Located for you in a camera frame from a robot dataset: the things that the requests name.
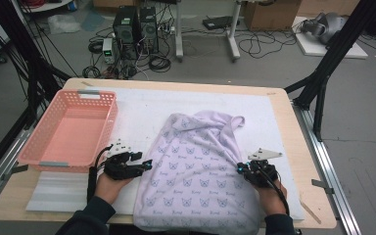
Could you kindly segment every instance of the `white cloth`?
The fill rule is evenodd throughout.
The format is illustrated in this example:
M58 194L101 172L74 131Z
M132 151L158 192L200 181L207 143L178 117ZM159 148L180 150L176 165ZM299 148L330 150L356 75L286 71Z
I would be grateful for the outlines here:
M146 157L153 168L142 175L134 224L147 231L257 234L256 192L236 172L242 158L233 131L243 124L243 117L212 111L171 115Z

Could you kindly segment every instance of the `sleeve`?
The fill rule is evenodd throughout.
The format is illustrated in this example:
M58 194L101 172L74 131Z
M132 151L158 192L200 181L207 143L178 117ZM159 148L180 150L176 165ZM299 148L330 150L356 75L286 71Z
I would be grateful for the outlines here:
M266 235L295 234L293 220L287 214L273 214L267 216L264 221L266 222Z
M116 213L113 207L98 197L93 197L83 211L77 211L56 235L109 234L107 221Z

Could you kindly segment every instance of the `plastic bag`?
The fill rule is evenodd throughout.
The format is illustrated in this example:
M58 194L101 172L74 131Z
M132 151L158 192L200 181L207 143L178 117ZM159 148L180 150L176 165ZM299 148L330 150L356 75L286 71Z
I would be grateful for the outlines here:
M80 24L75 21L74 16L55 15L48 18L48 25L51 34L80 31Z

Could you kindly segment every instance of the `table leg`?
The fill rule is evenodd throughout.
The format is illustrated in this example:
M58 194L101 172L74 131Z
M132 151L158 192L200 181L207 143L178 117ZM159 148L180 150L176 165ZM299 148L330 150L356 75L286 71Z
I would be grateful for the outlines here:
M182 49L182 31L181 31L181 0L176 1L176 28L175 28L175 53L176 58L181 62L184 56Z
M230 44L231 51L233 53L233 61L240 59L239 48L237 47L236 40L234 39L234 34L236 32L236 26L237 26L237 21L239 19L240 9L241 9L241 1L236 1L234 3L233 22L231 23L230 30L227 30L227 38Z

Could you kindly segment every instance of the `wooden table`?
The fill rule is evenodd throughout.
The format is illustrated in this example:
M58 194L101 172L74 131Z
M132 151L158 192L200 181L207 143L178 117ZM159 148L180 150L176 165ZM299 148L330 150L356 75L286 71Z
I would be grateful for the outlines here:
M295 183L300 191L300 201L305 212L305 220L295 221L295 227L334 228L337 225L335 215L332 212L324 189L311 184L311 179L319 180L319 175L290 100L283 89L85 78L72 78L64 88L84 89L87 86L267 96L270 99L276 116L286 155L289 158L289 164L295 178ZM72 216L70 212L36 212L25 210L38 177L39 171L31 167L28 171L12 175L0 195L0 220L66 221ZM111 218L109 223L132 223L132 216L116 214Z

